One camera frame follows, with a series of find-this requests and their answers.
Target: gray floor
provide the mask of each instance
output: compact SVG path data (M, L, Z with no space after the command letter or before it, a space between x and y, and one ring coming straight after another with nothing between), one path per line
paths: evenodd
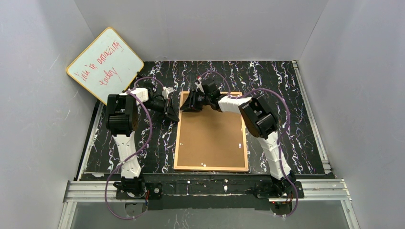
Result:
M116 213L126 216L123 203L111 203ZM133 209L140 212L142 205ZM293 216L283 220L253 209L167 209L148 211L137 219L121 220L109 213L104 203L77 203L74 229L348 229L340 201L302 201Z

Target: wooden frame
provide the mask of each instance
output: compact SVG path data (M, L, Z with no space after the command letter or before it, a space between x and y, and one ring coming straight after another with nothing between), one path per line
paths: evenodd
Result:
M181 92L180 95L180 106L182 105L182 101L184 100L184 96L187 95L189 92ZM232 95L236 96L241 96L241 92L232 92ZM244 161L245 165L244 167L210 167L210 166L179 166L178 165L178 159L179 159L179 145L180 145L180 134L181 134L181 115L182 111L179 111L179 122L177 124L177 136L176 136L176 148L175 148L175 153L174 153L174 169L176 170L204 170L204 171L233 171L233 172L247 172L249 171L249 165L248 165L248 158L247 158L247 146L246 146L246 130L245 130L245 122L243 121L243 118L241 116L241 133L242 133L242 139L243 139L243 153L244 153Z

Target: red handwriting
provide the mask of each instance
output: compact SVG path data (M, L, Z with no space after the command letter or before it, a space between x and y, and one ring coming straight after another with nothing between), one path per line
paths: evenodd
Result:
M121 48L121 52L123 52L124 49L122 46L118 42L114 41L111 46L107 46L106 50L100 54L99 58L97 59L98 63L103 64L107 57L112 55L119 48Z
M90 74L89 71L82 71L81 75L79 75L79 73L75 73L75 75L81 77L85 82L88 79L88 75Z
M114 68L113 70L109 70L108 72L104 70L104 73L106 75L104 76L103 80L99 80L100 85L107 85L113 75L118 76L119 80L122 82L121 77L118 75Z
M87 67L89 67L89 68L91 68L91 69L97 69L97 67L94 66L93 63L91 63L91 64L89 64L89 65L86 65L86 64L85 64L85 66L87 66Z

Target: corkboard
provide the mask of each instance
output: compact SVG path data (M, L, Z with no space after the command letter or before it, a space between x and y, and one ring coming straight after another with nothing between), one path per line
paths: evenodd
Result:
M180 95L180 106L189 92ZM179 111L174 169L248 171L245 123L240 114L204 106L198 113Z

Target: whiteboard frame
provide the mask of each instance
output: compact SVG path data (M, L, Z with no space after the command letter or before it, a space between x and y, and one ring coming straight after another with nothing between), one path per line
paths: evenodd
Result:
M96 42L96 41L98 40L98 38L100 38L101 35L103 35L108 29L111 29L111 30L124 42L124 44L126 44L126 45L128 46L129 50L131 50L131 51L141 60L141 62L142 62L142 67L138 70L138 72L139 72L140 70L142 70L143 67L145 66L145 63L143 62L143 60L131 49L131 47L125 42L125 40L122 39L122 37L121 37L112 27L107 27L99 36L97 36L97 37L94 39L93 42L91 42L91 44L88 45L88 47L87 47L78 57L76 57L76 59L75 59L74 61L72 61L72 63L70 63L70 65L68 65L68 66L66 67L66 73L67 73L72 79L74 79L76 82L78 82L82 87L84 87L88 92L90 92L92 95L94 95L94 97L96 97L100 102L102 102L102 103L105 104L105 105L107 105L107 103L104 103L104 101L103 101L102 99L100 99L100 97L98 97L97 95L95 95L92 91L90 91L86 86L84 86L80 81L78 81L74 76L72 76L72 75L69 73L69 68L70 68L70 66L72 66L72 65L83 55L83 53L85 53L85 52L87 51L87 49L90 48L90 47L93 45L93 43ZM127 88L131 85L131 83L134 81L134 79L137 77L137 75L138 75L138 73L135 73L134 78L132 78L132 80L129 82L129 84L128 84L124 89L127 89Z

